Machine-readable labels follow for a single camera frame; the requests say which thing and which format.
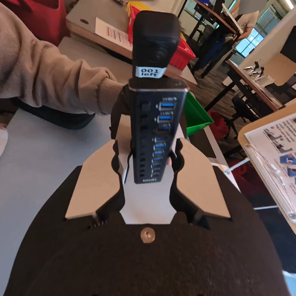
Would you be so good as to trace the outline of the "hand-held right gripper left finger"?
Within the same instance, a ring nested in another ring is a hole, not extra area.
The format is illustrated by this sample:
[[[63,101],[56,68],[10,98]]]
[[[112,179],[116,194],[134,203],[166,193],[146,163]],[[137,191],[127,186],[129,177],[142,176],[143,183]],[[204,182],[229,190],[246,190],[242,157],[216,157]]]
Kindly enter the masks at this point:
[[[106,221],[113,212],[119,212],[124,207],[118,156],[118,143],[111,140],[83,163],[65,214],[66,219],[92,216],[98,221]]]

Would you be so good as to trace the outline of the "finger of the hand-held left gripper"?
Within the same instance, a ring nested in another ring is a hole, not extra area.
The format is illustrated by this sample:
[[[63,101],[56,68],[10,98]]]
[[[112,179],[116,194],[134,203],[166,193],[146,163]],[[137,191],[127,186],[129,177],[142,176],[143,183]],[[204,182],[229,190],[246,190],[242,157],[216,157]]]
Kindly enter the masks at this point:
[[[132,156],[131,119],[129,115],[121,115],[116,134],[116,141],[118,144],[118,160],[120,165],[118,172],[122,177],[123,184],[125,184],[130,168],[129,162]]]
[[[177,139],[179,138],[185,138],[187,137],[187,130],[185,128],[185,134],[182,131],[181,125],[178,124],[177,130],[176,130],[176,134],[173,138],[172,141],[172,146],[171,146],[171,152],[170,152],[170,158],[171,158],[171,166],[172,166],[172,170],[173,172],[177,172],[177,170],[180,169],[181,167],[181,156],[179,155],[179,148],[177,147],[177,152],[176,152],[176,144],[177,144]]]

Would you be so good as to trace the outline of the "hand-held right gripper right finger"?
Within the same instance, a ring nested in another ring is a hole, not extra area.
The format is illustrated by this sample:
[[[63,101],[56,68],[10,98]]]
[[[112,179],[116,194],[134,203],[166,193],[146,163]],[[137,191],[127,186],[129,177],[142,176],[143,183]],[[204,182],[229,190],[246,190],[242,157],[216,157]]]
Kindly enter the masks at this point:
[[[207,218],[230,220],[231,216],[209,159],[184,138],[178,138],[172,159],[174,171],[169,201],[184,213],[191,225],[208,228]]]

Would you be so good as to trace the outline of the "black multi-port usb hub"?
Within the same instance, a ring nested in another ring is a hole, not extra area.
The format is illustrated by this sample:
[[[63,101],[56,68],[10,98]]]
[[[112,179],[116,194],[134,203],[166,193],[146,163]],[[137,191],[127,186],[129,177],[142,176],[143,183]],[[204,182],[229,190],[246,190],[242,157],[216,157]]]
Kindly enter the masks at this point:
[[[176,78],[131,78],[128,88],[134,182],[161,182],[189,87]]]

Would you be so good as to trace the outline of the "green plastic bin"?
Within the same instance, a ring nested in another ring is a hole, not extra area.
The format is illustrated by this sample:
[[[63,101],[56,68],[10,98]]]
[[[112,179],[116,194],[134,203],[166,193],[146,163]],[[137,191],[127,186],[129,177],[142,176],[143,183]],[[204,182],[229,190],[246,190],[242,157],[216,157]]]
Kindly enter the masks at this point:
[[[187,93],[183,110],[187,123],[187,136],[192,136],[214,123],[211,116],[190,91]]]

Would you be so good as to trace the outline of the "red plastic bin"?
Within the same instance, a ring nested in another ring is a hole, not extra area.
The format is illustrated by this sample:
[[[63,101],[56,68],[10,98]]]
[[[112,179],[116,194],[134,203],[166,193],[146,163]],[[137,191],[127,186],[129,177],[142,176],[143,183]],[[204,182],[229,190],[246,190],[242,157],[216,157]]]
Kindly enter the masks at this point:
[[[224,121],[223,116],[216,111],[208,111],[208,115],[212,118],[213,123],[209,125],[211,132],[218,142],[222,138],[224,138],[229,133],[229,127]]]
[[[250,161],[238,166],[231,172],[241,193],[246,198],[250,198],[257,192],[256,171]]]
[[[181,39],[178,44],[177,50],[171,58],[170,64],[180,70],[184,70],[189,61],[195,58],[195,54],[186,42],[186,39],[181,34]]]

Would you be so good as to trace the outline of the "light wooden desk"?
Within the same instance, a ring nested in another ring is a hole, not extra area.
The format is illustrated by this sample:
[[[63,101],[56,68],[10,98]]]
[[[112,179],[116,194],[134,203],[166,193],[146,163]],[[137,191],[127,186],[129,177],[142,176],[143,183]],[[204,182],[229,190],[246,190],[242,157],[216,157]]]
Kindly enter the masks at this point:
[[[66,17],[66,25],[73,39],[94,48],[84,57],[93,67],[106,67],[121,83],[126,83],[132,72],[132,52],[112,40],[96,34],[96,20],[109,28],[127,33],[128,13],[125,6],[114,1],[78,1]]]

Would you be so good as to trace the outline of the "black bumpy wrist rest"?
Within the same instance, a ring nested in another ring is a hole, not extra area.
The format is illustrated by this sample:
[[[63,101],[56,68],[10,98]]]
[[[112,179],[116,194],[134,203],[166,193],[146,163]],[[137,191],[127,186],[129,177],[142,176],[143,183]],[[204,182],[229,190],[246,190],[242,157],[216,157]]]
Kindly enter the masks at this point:
[[[68,130],[79,130],[86,127],[95,117],[95,113],[66,113],[47,106],[32,107],[18,98],[12,98],[12,103],[18,108]]]

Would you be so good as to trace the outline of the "black office chair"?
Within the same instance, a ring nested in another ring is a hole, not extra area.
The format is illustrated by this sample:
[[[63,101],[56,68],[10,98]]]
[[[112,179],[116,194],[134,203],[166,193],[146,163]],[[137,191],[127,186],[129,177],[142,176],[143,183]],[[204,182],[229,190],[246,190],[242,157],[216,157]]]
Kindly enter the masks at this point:
[[[244,123],[247,122],[254,122],[258,120],[259,118],[257,115],[253,112],[253,110],[247,105],[247,103],[240,97],[235,96],[232,98],[232,107],[235,110],[235,113],[232,115],[231,119],[228,120],[227,127],[230,129],[232,128],[235,133],[235,139],[238,138],[238,131],[235,127],[234,122],[241,118]]]

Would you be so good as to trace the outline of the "wooden top desk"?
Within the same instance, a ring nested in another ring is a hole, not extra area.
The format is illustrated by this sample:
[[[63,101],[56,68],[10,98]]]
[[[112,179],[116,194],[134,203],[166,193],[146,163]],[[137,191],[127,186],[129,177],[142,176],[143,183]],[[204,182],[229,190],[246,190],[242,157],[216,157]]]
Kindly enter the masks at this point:
[[[227,60],[229,65],[228,77],[231,83],[227,85],[204,109],[209,111],[214,107],[233,87],[237,87],[244,97],[255,101],[258,96],[271,110],[276,112],[282,108],[282,104],[275,98],[270,97],[265,90],[263,90],[251,77],[231,60]]]

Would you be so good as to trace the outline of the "grey tabletop device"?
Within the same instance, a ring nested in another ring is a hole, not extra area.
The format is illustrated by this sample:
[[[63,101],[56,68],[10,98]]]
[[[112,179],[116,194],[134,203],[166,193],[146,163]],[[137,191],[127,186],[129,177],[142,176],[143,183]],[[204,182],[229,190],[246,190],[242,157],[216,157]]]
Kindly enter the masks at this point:
[[[248,66],[242,69],[244,74],[260,87],[266,87],[275,82],[275,80],[267,75],[264,66],[260,66],[258,61],[254,62],[254,65]]]

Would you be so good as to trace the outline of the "window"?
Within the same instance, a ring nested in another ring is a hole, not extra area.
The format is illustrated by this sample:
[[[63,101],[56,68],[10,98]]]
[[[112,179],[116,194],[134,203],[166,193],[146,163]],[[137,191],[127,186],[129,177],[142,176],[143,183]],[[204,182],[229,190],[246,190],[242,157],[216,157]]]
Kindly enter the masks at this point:
[[[236,46],[237,52],[242,57],[247,57],[255,47],[258,46],[259,43],[264,39],[264,36],[261,35],[255,28],[252,29],[249,37],[241,40]]]

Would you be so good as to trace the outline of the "red cloth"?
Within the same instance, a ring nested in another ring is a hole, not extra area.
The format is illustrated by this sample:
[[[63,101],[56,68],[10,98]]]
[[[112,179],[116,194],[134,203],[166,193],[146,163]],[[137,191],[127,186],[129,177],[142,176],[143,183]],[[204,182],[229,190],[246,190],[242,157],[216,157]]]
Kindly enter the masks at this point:
[[[58,46],[70,32],[64,0],[1,0],[40,40]]]

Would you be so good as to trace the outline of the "beige wooden board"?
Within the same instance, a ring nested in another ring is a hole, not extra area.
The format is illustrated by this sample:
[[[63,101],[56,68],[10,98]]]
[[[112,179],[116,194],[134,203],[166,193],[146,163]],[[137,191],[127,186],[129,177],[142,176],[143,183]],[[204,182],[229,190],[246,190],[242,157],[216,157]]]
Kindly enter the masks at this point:
[[[296,63],[281,53],[274,54],[267,62],[264,73],[276,86],[284,85],[296,72]]]

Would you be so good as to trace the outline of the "dark frame desk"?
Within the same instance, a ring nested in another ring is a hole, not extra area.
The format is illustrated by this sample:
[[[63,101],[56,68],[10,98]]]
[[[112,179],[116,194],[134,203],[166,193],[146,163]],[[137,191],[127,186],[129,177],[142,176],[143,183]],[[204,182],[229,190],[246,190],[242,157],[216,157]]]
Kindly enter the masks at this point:
[[[225,1],[184,1],[178,18],[186,40],[197,44],[219,27],[225,28],[227,33],[234,33],[235,37],[243,34]]]

